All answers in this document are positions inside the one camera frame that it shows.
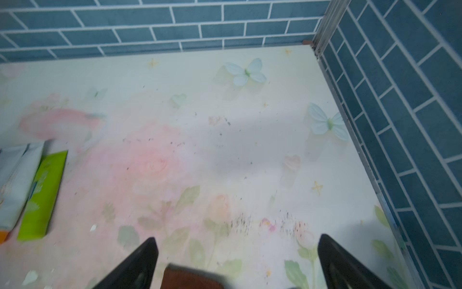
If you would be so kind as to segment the brown wiping cloth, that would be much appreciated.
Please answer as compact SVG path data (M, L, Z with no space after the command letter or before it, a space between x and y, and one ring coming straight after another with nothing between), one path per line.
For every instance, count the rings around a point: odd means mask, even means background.
M204 270L169 264L160 289L225 289L225 277Z

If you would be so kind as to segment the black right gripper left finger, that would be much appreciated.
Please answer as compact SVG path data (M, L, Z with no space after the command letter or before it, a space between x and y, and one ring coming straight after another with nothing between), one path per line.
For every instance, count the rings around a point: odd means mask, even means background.
M149 289L159 251L154 237L148 238L94 289Z

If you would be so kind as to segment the white orange-capped toothpaste tube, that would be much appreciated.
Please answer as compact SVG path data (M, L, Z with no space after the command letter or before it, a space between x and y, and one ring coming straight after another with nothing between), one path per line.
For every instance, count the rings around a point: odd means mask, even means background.
M7 240L20 218L42 158L43 142L27 145L12 176L1 186L1 243Z

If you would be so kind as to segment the white pink-capped toothpaste tube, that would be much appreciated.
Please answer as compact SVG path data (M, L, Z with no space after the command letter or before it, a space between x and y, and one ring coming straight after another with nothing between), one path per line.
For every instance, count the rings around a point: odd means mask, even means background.
M27 148L26 144L1 149L1 186L5 185L12 176Z

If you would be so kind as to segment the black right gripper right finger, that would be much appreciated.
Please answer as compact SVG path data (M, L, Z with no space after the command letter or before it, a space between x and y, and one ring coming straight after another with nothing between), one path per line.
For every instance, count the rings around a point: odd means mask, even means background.
M318 257L328 289L390 289L327 234L318 243Z

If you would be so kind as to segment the green toothpaste tube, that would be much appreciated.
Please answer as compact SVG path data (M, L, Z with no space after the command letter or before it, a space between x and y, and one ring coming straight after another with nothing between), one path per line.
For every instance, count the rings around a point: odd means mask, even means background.
M25 206L17 236L18 241L38 240L47 234L66 158L67 151L42 158L32 183L31 195Z

